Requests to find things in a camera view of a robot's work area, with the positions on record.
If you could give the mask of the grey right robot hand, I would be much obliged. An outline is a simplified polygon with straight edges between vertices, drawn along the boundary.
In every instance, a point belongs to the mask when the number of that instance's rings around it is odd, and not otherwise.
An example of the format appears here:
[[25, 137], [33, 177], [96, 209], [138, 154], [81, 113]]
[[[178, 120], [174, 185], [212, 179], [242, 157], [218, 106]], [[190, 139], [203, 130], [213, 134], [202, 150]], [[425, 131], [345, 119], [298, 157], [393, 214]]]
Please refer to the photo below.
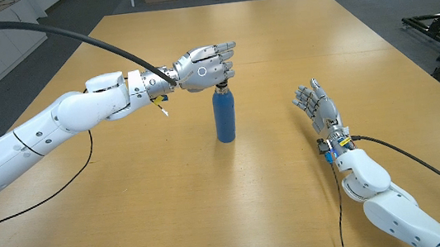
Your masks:
[[316, 133], [322, 137], [328, 137], [330, 133], [343, 128], [334, 102], [314, 78], [310, 80], [309, 88], [298, 86], [292, 103], [305, 112], [312, 120]]

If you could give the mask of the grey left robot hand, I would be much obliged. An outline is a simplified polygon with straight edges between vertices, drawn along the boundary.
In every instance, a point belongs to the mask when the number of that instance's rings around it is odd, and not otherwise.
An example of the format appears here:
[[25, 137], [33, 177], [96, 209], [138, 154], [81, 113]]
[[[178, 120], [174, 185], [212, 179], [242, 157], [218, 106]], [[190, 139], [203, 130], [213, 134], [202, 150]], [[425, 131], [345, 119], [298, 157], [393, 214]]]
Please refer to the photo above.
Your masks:
[[229, 59], [235, 46], [233, 41], [201, 46], [181, 56], [173, 63], [180, 88], [191, 92], [202, 91], [233, 78], [235, 72]]

